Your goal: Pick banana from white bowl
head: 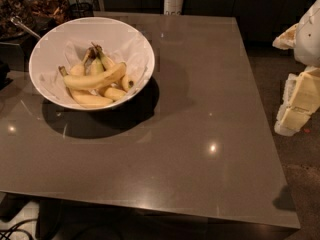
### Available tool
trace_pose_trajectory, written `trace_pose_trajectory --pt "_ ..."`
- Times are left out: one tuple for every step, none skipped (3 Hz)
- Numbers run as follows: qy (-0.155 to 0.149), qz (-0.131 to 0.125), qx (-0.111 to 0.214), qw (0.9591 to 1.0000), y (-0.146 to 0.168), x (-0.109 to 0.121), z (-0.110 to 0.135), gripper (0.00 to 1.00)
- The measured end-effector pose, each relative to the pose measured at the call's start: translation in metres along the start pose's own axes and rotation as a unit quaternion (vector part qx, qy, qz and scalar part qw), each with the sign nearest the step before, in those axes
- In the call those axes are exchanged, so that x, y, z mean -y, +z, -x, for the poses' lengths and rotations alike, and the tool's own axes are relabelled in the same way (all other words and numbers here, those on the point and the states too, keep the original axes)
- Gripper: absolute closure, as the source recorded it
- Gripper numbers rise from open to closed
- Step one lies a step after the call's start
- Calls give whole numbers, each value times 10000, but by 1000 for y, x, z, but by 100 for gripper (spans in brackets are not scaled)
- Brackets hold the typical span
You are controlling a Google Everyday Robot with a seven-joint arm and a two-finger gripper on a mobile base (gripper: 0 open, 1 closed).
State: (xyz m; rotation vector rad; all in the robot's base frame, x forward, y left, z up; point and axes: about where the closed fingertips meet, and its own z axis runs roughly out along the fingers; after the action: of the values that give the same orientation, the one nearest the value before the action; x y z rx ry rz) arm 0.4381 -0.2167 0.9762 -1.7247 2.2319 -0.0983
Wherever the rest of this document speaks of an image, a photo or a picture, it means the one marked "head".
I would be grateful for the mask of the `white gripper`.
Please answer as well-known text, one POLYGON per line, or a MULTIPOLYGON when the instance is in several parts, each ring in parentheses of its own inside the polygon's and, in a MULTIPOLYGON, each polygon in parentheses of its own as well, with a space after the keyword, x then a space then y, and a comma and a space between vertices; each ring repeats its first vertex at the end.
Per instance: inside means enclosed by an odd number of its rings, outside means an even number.
POLYGON ((294 24, 276 37, 272 46, 294 49, 295 59, 308 65, 299 75, 290 73, 285 82, 274 130, 282 136, 293 136, 320 108, 320 0, 294 24))

